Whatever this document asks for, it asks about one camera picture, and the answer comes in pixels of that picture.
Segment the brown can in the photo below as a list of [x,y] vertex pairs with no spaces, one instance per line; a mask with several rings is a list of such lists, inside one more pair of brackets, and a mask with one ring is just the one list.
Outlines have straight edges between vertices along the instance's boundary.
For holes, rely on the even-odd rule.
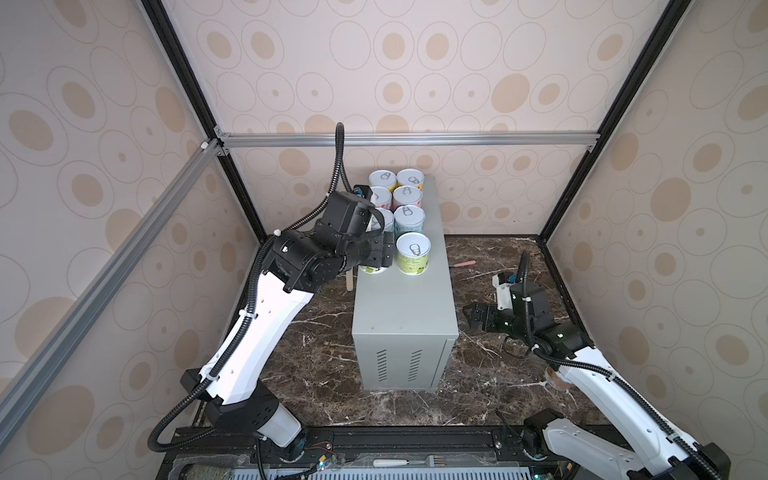
[[557,375],[556,375],[556,372],[551,367],[547,367],[545,370],[545,380],[548,385],[553,387],[557,386],[557,382],[558,382]]

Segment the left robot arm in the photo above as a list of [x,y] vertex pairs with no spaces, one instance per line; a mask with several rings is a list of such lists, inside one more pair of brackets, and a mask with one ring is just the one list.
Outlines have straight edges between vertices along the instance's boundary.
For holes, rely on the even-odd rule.
[[[321,286],[355,267],[389,267],[395,258],[394,235],[386,231],[383,214],[371,201],[371,187],[353,186],[348,180],[344,140],[344,126],[337,124],[333,172],[322,202],[259,247],[245,307],[208,363],[186,372],[188,394],[153,428],[149,450],[167,452],[229,432],[267,439],[289,460],[302,454],[306,429],[264,384],[261,371],[289,324]],[[196,400],[204,401],[210,427],[161,441],[164,430]]]

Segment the yellow can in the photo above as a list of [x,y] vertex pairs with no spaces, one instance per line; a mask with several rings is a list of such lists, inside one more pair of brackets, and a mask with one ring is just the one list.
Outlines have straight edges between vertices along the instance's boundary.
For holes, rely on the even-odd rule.
[[397,185],[423,189],[425,175],[418,169],[407,168],[400,170],[397,175]]
[[393,192],[398,185],[397,175],[390,170],[375,170],[369,175],[368,180],[371,187],[382,187],[390,192]]

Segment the grey green can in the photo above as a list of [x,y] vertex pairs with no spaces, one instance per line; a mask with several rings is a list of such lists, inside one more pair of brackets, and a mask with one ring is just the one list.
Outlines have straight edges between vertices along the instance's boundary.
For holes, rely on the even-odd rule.
[[422,233],[426,214],[424,210],[417,205],[402,205],[394,212],[395,235],[406,233]]

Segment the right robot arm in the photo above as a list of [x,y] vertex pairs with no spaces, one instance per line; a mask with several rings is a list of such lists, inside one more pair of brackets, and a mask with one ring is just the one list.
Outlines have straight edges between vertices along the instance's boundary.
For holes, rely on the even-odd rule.
[[547,408],[525,419],[519,433],[505,425],[499,446],[514,442],[529,459],[566,458],[601,479],[726,479],[731,461],[716,444],[702,444],[676,426],[610,364],[588,335],[558,323],[547,293],[528,277],[530,255],[516,272],[493,279],[495,304],[474,302],[462,313],[472,327],[522,342],[544,361],[551,381],[585,394],[627,442],[616,445]]

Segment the white can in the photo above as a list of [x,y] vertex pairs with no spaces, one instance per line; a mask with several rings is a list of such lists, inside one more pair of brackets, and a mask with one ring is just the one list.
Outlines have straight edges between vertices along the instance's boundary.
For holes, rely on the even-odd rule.
[[377,208],[377,211],[380,212],[384,219],[384,230],[386,232],[393,232],[394,231],[394,214],[389,209],[385,208]]

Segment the pink can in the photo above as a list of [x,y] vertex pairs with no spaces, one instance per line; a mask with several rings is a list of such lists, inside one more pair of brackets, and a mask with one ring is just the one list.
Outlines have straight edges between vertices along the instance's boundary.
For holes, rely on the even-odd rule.
[[386,210],[391,209],[392,192],[389,189],[381,186],[372,186],[371,191],[371,202],[376,208],[382,208]]
[[422,190],[416,186],[400,186],[392,192],[392,208],[397,210],[401,206],[421,206],[423,199]]

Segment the pink can front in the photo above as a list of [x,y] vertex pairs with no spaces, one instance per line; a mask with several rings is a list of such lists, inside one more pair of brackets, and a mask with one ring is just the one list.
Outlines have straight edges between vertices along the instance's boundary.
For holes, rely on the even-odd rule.
[[376,208],[382,208],[386,210],[391,209],[392,192],[389,189],[381,186],[372,186],[371,191],[371,202]]

